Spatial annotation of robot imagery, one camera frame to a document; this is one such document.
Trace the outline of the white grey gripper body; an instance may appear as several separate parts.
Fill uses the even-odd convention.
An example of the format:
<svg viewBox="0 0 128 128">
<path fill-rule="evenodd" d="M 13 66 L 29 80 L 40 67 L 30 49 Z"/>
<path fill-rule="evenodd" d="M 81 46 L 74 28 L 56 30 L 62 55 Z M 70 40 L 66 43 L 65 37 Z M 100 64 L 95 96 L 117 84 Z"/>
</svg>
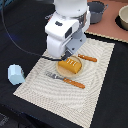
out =
<svg viewBox="0 0 128 128">
<path fill-rule="evenodd" d="M 63 60 L 72 56 L 86 41 L 84 32 L 90 25 L 90 12 L 79 17 L 64 17 L 57 12 L 45 26 L 47 50 L 54 58 Z"/>
</svg>

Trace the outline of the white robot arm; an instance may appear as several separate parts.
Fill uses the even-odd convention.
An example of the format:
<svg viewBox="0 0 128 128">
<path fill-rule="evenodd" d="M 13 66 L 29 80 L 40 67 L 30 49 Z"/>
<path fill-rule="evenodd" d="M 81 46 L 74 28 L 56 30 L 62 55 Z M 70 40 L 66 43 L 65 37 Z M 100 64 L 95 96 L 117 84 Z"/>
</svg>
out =
<svg viewBox="0 0 128 128">
<path fill-rule="evenodd" d="M 53 0 L 55 12 L 45 26 L 50 60 L 66 60 L 86 41 L 90 25 L 87 0 Z"/>
</svg>

